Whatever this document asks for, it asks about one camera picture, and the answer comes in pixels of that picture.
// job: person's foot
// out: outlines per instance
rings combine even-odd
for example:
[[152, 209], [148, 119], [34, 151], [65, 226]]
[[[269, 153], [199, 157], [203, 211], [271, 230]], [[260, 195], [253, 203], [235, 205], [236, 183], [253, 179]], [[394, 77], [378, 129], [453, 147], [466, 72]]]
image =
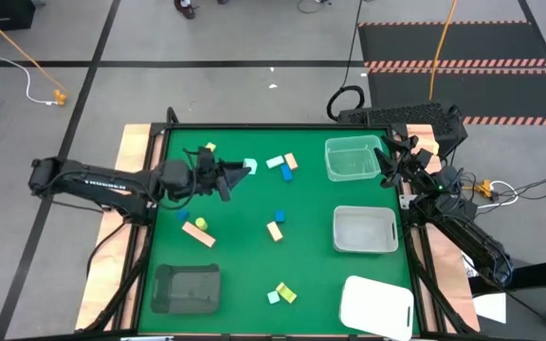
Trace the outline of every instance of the person's foot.
[[181, 12], [182, 15], [185, 16], [185, 18], [193, 19], [195, 17], [195, 10], [193, 6], [188, 5], [184, 7], [182, 6], [182, 4], [180, 4], [180, 0], [174, 0], [174, 5], [176, 6], [176, 10]]

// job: clear plastic bin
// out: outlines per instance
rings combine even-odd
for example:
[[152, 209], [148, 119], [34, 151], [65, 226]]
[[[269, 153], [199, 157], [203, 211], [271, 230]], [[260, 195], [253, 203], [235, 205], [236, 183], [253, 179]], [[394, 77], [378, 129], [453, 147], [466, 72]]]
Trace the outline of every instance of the clear plastic bin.
[[333, 236], [339, 252], [387, 253], [399, 245], [395, 212], [387, 207], [337, 206]]
[[382, 150], [375, 135], [328, 139], [325, 145], [328, 178], [332, 181], [374, 178], [380, 173], [374, 148]]

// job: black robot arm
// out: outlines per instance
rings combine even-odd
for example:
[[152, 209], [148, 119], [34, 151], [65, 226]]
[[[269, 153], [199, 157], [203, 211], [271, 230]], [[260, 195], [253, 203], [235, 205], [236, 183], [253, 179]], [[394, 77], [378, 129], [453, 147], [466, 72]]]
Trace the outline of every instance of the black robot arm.
[[90, 166], [59, 157], [36, 159], [28, 186], [33, 195], [41, 198], [68, 193], [111, 207], [129, 223], [148, 224], [149, 207], [161, 205], [159, 201], [166, 192], [171, 201], [177, 202], [194, 194], [211, 195], [216, 190], [223, 201], [228, 201], [230, 191], [250, 172], [242, 162], [216, 162], [206, 148], [185, 153], [190, 160], [192, 155], [197, 156], [196, 166], [191, 161], [190, 168], [185, 161], [173, 159], [153, 170], [137, 172]]
[[501, 288], [508, 284], [513, 273], [511, 258], [502, 244], [494, 240], [473, 222], [477, 206], [461, 197], [463, 187], [461, 170], [443, 166], [440, 171], [429, 174], [425, 168], [432, 157], [426, 150], [417, 154], [410, 151], [418, 143], [412, 136], [404, 141], [395, 141], [383, 136], [390, 151], [399, 153], [397, 161], [375, 149], [381, 172], [385, 176], [384, 188], [409, 182], [417, 192], [409, 203], [411, 225], [434, 224], [473, 260], [475, 270], [482, 278]]

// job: green mat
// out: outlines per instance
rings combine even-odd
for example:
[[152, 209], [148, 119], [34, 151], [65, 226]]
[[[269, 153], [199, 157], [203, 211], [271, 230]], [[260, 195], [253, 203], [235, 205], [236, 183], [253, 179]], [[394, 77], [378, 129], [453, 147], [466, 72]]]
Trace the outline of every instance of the green mat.
[[[339, 253], [333, 247], [333, 211], [337, 206], [383, 206], [395, 211], [396, 192], [374, 179], [334, 183], [328, 180], [324, 143], [328, 138], [383, 135], [380, 131], [348, 130], [174, 130], [168, 158], [182, 158], [182, 148], [195, 151], [208, 142], [225, 161], [258, 161], [231, 192], [230, 202], [218, 193], [196, 196], [188, 205], [190, 221], [203, 217], [216, 244], [207, 248], [181, 230], [173, 211], [160, 209], [138, 330], [142, 333], [363, 333], [344, 327], [338, 307], [348, 276], [380, 280], [411, 289], [403, 242], [385, 255]], [[279, 167], [265, 161], [293, 153], [299, 163], [294, 180], [286, 183]], [[284, 210], [283, 239], [273, 242], [266, 224]], [[221, 271], [219, 310], [205, 315], [155, 314], [151, 310], [157, 265], [208, 265]], [[268, 303], [266, 294], [284, 282], [298, 297]], [[418, 333], [414, 318], [414, 333]]]

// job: yellow ball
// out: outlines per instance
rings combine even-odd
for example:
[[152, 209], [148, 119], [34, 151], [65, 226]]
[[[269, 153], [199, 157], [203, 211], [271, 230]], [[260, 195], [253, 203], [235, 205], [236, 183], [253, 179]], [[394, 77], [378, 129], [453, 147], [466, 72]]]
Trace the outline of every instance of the yellow ball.
[[197, 218], [197, 220], [195, 220], [195, 225], [202, 231], [208, 229], [208, 224], [206, 223], [206, 220], [204, 218]]

